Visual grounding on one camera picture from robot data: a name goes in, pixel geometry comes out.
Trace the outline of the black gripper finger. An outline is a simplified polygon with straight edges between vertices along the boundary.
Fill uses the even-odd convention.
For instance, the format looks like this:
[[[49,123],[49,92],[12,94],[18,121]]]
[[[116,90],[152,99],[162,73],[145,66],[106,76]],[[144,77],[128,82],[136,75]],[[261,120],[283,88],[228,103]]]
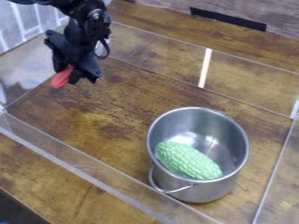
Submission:
[[[68,55],[58,49],[52,51],[52,65],[56,73],[62,71],[70,65]]]
[[[69,72],[69,81],[70,85],[74,85],[80,79],[88,79],[90,83],[96,83],[101,76],[100,70],[93,71],[80,71],[78,69],[72,69]]]

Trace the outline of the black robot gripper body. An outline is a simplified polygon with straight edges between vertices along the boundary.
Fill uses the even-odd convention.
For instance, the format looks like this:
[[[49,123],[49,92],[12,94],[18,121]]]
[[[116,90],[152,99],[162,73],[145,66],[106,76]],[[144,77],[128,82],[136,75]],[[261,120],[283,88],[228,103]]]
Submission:
[[[100,70],[94,48],[100,42],[109,52],[105,40],[110,34],[110,18],[105,5],[56,5],[56,8],[69,17],[64,32],[48,30],[45,45],[58,49],[69,57],[69,64],[80,71]]]

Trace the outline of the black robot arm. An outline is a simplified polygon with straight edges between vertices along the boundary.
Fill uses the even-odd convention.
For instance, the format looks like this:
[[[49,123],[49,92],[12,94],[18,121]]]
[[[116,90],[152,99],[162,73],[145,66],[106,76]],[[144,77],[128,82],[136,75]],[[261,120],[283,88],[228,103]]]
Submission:
[[[102,71],[97,60],[109,55],[108,38],[110,18],[102,0],[8,0],[16,4],[40,4],[54,7],[69,22],[64,32],[45,32],[44,44],[52,50],[52,65],[56,74],[53,88],[74,85],[81,78],[96,83]]]

